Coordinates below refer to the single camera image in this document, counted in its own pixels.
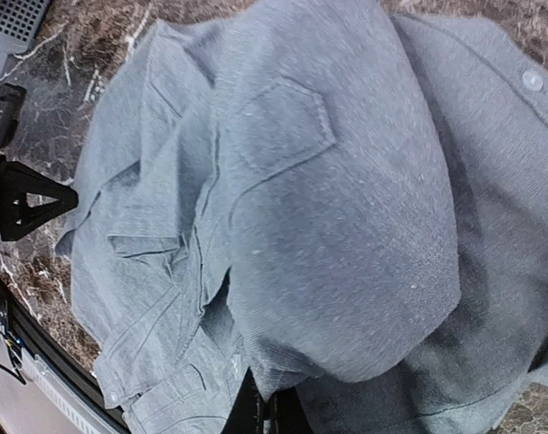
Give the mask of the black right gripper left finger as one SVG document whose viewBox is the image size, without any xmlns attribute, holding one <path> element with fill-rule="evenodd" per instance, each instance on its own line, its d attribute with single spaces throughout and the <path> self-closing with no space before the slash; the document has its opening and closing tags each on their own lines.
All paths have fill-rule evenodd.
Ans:
<svg viewBox="0 0 548 434">
<path fill-rule="evenodd" d="M 265 406 L 253 375 L 246 374 L 222 434 L 262 434 Z"/>
</svg>

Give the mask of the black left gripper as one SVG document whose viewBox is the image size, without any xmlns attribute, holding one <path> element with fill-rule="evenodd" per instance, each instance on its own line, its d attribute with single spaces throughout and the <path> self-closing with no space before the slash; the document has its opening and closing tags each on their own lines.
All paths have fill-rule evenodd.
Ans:
<svg viewBox="0 0 548 434">
<path fill-rule="evenodd" d="M 51 202 L 30 206 L 29 195 Z M 79 204 L 78 194 L 32 168 L 0 158 L 0 236 L 2 241 L 18 241 L 45 223 L 64 215 Z"/>
</svg>

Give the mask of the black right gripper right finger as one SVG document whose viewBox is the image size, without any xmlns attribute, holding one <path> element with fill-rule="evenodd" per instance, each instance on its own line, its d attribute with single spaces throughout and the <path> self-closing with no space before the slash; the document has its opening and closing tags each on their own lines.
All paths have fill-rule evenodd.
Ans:
<svg viewBox="0 0 548 434">
<path fill-rule="evenodd" d="M 269 433 L 313 434 L 295 389 L 276 392 L 270 398 Z"/>
</svg>

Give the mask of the grey button shirt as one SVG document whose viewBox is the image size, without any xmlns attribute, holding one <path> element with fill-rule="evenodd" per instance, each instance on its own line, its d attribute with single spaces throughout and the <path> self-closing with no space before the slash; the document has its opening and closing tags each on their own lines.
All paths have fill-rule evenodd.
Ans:
<svg viewBox="0 0 548 434">
<path fill-rule="evenodd" d="M 153 24 L 56 251 L 133 433 L 242 378 L 315 433 L 485 433 L 548 387 L 548 71 L 494 23 L 259 1 Z"/>
</svg>

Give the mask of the grey plastic laundry basket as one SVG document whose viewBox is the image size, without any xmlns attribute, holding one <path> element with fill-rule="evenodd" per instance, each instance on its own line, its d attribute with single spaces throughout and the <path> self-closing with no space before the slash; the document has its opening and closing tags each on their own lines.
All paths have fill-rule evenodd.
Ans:
<svg viewBox="0 0 548 434">
<path fill-rule="evenodd" d="M 51 3 L 51 0 L 0 0 L 0 52 L 27 52 Z"/>
</svg>

